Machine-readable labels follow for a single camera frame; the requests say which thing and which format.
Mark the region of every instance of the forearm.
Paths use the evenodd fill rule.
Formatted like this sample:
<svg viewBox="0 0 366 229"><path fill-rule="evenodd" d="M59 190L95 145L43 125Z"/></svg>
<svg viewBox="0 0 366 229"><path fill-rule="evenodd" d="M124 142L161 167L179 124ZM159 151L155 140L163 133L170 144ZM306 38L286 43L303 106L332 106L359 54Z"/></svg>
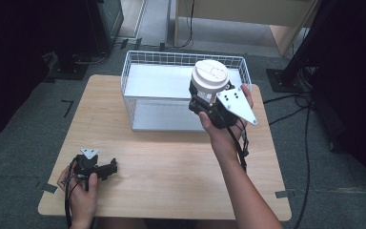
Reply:
<svg viewBox="0 0 366 229"><path fill-rule="evenodd" d="M72 219L71 229L90 229L93 218Z"/></svg>
<svg viewBox="0 0 366 229"><path fill-rule="evenodd" d="M238 228L282 228L237 160L218 159Z"/></svg>

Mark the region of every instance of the dark wall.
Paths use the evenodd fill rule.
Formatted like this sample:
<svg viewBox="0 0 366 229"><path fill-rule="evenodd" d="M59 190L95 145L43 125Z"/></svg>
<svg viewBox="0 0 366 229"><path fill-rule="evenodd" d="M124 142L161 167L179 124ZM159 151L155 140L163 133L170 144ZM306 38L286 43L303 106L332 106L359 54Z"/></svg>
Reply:
<svg viewBox="0 0 366 229"><path fill-rule="evenodd" d="M315 94L342 122L344 129L332 135L333 141L366 166L366 0L335 2L302 55L318 66ZM326 108L320 113L329 116Z"/></svg>
<svg viewBox="0 0 366 229"><path fill-rule="evenodd" d="M0 132L48 74L32 1L0 1Z"/></svg>

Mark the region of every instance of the wooden table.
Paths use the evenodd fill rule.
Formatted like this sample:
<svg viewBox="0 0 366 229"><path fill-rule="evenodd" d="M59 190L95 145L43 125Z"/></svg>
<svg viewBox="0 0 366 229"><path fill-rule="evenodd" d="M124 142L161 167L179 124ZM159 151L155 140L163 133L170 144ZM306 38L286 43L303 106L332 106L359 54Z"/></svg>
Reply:
<svg viewBox="0 0 366 229"><path fill-rule="evenodd" d="M248 175L280 220L291 218L260 90L253 85L258 125L248 125ZM56 185L80 148L100 149L98 165L115 157L118 173L99 181L99 217L234 219L228 192L206 133L135 132L120 77L93 75L84 91L49 184ZM42 215L64 216L64 193L45 192Z"/></svg>

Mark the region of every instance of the table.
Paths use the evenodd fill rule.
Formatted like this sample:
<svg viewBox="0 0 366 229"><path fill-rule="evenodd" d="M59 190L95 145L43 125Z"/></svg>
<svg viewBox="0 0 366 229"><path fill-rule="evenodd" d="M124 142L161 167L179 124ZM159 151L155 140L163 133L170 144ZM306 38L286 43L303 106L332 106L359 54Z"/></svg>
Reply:
<svg viewBox="0 0 366 229"><path fill-rule="evenodd" d="M176 0L175 46L178 46L179 17L191 17L192 3L193 0ZM270 25L278 50L284 55L300 30L312 24L319 3L319 0L201 0L194 2L193 18Z"/></svg>
<svg viewBox="0 0 366 229"><path fill-rule="evenodd" d="M248 175L280 220L291 218L260 90L253 85L258 125L248 125ZM89 79L49 184L56 185L81 147L100 149L98 165L118 162L118 173L99 181L99 217L234 219L223 176L206 133L135 132L120 92L120 77ZM64 193L45 192L42 215L64 216Z"/></svg>

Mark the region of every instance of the person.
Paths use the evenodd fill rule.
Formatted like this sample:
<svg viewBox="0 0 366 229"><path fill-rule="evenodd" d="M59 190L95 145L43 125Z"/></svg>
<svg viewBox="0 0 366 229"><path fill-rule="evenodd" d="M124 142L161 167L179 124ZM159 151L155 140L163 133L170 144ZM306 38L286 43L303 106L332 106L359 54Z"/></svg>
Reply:
<svg viewBox="0 0 366 229"><path fill-rule="evenodd" d="M241 86L249 104L253 107L251 93L246 85ZM226 129L217 129L210 121L209 117L201 112L199 118L204 130L210 136L213 152L219 163L222 175L227 186L227 190L234 208L235 221L215 221L200 220L196 228L282 228L279 220L272 209L258 193L254 184L249 179L246 172L240 165L237 158L234 140ZM234 135L240 138L240 121L238 125L232 127ZM58 179L58 186L65 190L63 181L67 175L68 168L64 170ZM76 184L73 179L71 187ZM71 194L72 229L90 228L91 221L97 208L97 175L92 174L89 178L90 189L86 192L77 185ZM98 228L146 228L142 219L102 219L98 218Z"/></svg>

